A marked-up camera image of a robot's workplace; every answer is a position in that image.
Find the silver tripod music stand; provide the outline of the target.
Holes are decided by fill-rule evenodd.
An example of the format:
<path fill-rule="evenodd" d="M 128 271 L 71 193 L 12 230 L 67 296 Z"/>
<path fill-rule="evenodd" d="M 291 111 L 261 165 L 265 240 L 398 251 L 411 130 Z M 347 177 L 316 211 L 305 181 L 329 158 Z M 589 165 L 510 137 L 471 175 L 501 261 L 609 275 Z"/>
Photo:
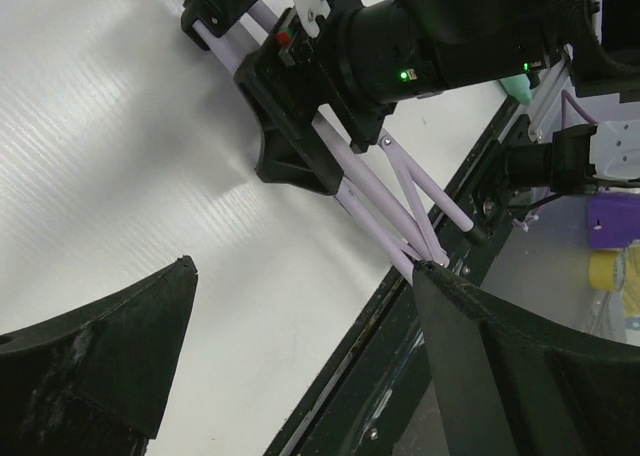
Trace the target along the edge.
<path fill-rule="evenodd" d="M 201 49 L 213 53 L 235 76 L 244 59 L 258 50 L 280 15 L 262 0 L 182 0 L 181 28 Z M 344 171 L 334 198 L 385 252 L 406 279 L 420 261 L 447 266 L 449 254 L 423 206 L 435 207 L 472 245 L 487 241 L 486 229 L 469 214 L 385 130 L 358 152 L 328 105 L 311 121 Z"/>

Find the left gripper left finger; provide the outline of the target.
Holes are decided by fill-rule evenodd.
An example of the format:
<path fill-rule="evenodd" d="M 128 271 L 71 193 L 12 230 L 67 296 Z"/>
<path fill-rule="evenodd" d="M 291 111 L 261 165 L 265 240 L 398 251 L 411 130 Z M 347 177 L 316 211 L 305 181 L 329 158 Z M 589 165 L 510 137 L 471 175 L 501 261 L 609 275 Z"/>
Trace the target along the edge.
<path fill-rule="evenodd" d="M 143 455 L 158 435 L 198 283 L 193 259 L 1 336 L 4 455 Z"/>

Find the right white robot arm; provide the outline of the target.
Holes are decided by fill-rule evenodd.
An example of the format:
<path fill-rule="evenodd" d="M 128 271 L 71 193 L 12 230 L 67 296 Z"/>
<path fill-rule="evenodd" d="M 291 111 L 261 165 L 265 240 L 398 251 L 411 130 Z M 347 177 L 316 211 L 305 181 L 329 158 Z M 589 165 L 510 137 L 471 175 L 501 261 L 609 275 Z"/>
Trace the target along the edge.
<path fill-rule="evenodd" d="M 294 0 L 235 81 L 261 127 L 267 183 L 325 195 L 343 172 L 313 122 L 330 107 L 365 152 L 403 100 L 549 68 L 565 53 L 579 95 L 639 88 L 639 60 L 594 27 L 594 0 Z"/>

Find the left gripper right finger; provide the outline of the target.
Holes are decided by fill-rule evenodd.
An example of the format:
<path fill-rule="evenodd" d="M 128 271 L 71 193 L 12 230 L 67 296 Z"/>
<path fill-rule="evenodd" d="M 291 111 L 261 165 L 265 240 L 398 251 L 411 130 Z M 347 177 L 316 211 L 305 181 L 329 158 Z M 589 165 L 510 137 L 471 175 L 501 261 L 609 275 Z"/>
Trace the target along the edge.
<path fill-rule="evenodd" d="M 438 288 L 423 334 L 450 454 L 638 454 L 638 347 Z"/>

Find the green toy microphone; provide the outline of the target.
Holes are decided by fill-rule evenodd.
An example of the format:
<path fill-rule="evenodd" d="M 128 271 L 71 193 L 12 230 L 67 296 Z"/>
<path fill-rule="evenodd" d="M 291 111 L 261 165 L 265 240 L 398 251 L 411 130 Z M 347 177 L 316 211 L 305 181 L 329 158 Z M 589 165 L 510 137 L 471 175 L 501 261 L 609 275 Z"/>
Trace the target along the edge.
<path fill-rule="evenodd" d="M 527 106 L 532 102 L 531 82 L 526 74 L 501 78 L 499 82 L 507 95 L 513 97 L 519 104 Z"/>

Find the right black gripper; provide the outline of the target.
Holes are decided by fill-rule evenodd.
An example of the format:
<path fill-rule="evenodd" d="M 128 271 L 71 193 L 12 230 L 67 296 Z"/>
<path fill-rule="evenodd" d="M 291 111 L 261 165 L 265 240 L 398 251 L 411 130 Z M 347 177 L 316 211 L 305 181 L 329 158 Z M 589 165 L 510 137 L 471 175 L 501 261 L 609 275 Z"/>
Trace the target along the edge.
<path fill-rule="evenodd" d="M 234 76 L 260 127 L 255 172 L 268 184 L 285 184 L 334 196 L 344 171 L 312 128 L 318 108 L 328 105 L 360 153 L 377 142 L 395 105 L 375 103 L 356 86 L 348 61 L 348 35 L 361 0 L 327 0 L 320 34 L 303 29 L 295 8 L 284 10 L 266 40 Z"/>

